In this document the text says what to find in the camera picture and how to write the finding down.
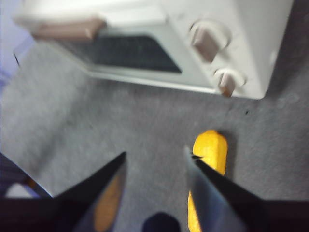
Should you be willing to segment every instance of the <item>brown knob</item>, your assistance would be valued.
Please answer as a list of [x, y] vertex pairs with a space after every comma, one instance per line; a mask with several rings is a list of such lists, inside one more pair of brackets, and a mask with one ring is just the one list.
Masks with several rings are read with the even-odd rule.
[[192, 46], [207, 62], [212, 62], [220, 50], [219, 45], [209, 31], [202, 27], [196, 29], [192, 39]]
[[229, 98], [232, 96], [232, 93], [235, 90], [236, 85], [231, 75], [223, 73], [221, 75], [218, 87], [221, 91], [221, 94]]

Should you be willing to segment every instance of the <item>carpeted floor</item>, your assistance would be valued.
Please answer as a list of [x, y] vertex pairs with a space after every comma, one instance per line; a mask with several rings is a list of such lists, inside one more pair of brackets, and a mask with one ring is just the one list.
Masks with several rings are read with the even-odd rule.
[[259, 101], [85, 76], [37, 44], [1, 97], [1, 152], [53, 195], [122, 151], [128, 180], [115, 231], [163, 211], [186, 226], [183, 147], [216, 129], [227, 177], [266, 199], [309, 200], [309, 2], [296, 1]]

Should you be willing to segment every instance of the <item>oven door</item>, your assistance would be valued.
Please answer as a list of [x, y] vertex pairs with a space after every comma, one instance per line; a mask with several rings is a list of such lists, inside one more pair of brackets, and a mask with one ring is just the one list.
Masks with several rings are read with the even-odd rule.
[[159, 4], [147, 0], [25, 0], [14, 20], [90, 76], [215, 92], [205, 67]]
[[138, 84], [215, 92], [206, 74], [168, 23], [103, 28], [92, 41], [53, 45], [90, 75]]

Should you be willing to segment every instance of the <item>toaster oven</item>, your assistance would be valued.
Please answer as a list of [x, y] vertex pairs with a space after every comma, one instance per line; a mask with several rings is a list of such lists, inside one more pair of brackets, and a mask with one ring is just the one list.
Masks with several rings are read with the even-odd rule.
[[264, 97], [293, 0], [25, 0], [14, 16], [89, 76]]

